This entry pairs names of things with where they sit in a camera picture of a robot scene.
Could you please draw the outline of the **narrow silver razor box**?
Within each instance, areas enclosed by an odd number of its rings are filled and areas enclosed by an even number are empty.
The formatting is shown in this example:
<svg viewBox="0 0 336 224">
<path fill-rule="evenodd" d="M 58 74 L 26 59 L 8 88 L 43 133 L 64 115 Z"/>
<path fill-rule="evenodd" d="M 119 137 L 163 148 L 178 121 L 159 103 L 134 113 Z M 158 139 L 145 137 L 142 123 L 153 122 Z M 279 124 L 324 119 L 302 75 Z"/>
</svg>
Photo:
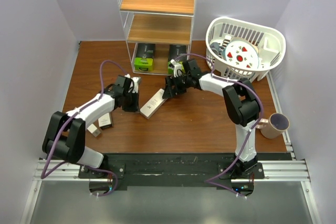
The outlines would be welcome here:
<svg viewBox="0 0 336 224">
<path fill-rule="evenodd" d="M 140 113 L 149 119 L 166 101 L 163 98 L 164 90 L 159 89 L 141 108 Z"/>
</svg>

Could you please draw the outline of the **silver box with H logo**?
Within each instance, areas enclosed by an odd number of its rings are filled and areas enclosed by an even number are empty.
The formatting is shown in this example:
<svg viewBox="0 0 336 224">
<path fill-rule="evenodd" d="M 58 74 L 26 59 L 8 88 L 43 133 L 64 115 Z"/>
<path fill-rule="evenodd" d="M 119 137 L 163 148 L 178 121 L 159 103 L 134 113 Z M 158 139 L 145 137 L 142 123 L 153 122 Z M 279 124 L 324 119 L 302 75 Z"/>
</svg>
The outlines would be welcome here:
<svg viewBox="0 0 336 224">
<path fill-rule="evenodd" d="M 111 113 L 106 113 L 98 118 L 99 127 L 104 130 L 113 127 L 113 120 Z"/>
</svg>

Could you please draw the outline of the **black green razor box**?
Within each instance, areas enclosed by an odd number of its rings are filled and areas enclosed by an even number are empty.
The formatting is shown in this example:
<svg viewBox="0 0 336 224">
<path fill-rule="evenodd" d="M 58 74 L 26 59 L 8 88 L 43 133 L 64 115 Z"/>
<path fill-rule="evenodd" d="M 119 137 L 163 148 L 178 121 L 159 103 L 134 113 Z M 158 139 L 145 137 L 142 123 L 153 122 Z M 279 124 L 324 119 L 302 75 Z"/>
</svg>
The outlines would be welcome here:
<svg viewBox="0 0 336 224">
<path fill-rule="evenodd" d="M 138 43 L 134 59 L 136 71 L 153 71 L 155 44 Z"/>
<path fill-rule="evenodd" d="M 177 59 L 177 57 L 181 54 L 187 53 L 187 46 L 186 45 L 170 45 L 169 47 L 169 56 L 167 59 L 167 70 L 168 74 L 173 73 L 173 67 L 171 65 L 171 60 L 174 59 L 177 63 L 182 65 L 182 62 L 188 59 L 188 56 L 181 56 Z"/>
</svg>

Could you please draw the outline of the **small silver box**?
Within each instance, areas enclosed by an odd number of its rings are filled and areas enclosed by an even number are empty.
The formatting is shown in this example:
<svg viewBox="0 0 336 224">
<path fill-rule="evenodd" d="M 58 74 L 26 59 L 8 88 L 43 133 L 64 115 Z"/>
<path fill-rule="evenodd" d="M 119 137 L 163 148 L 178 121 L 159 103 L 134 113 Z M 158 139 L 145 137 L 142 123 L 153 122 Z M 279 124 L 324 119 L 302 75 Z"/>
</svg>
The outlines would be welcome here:
<svg viewBox="0 0 336 224">
<path fill-rule="evenodd" d="M 99 127 L 95 126 L 94 124 L 90 124 L 87 130 L 94 136 L 97 137 L 101 134 L 101 130 Z"/>
</svg>

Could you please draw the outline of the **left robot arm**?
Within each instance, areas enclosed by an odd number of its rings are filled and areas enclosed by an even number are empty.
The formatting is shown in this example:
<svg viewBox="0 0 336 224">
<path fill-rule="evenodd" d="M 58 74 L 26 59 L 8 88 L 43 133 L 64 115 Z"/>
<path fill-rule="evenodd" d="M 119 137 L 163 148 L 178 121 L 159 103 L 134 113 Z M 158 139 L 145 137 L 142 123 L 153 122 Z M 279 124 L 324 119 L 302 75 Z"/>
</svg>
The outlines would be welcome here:
<svg viewBox="0 0 336 224">
<path fill-rule="evenodd" d="M 104 155 L 86 146 L 86 130 L 102 116 L 117 108 L 125 112 L 139 112 L 140 77 L 119 75 L 84 105 L 66 113 L 55 112 L 50 119 L 42 150 L 47 160 L 59 158 L 67 163 L 89 166 L 97 178 L 108 174 Z"/>
</svg>

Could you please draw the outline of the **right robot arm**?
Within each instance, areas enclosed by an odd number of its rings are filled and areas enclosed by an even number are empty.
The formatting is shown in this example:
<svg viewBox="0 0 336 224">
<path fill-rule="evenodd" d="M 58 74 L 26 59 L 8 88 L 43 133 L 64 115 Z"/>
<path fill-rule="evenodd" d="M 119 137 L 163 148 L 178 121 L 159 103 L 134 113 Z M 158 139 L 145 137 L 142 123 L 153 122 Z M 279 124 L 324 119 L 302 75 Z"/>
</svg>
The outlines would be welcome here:
<svg viewBox="0 0 336 224">
<path fill-rule="evenodd" d="M 173 73 L 165 78 L 162 98 L 173 98 L 185 93 L 188 88 L 209 91 L 224 98 L 228 117 L 235 124 L 234 161 L 223 172 L 207 179 L 206 182 L 210 184 L 230 170 L 233 170 L 237 177 L 246 178 L 257 164 L 255 129 L 264 111 L 251 82 L 246 78 L 226 79 L 202 71 L 194 59 L 181 63 L 171 60 L 169 67 Z"/>
</svg>

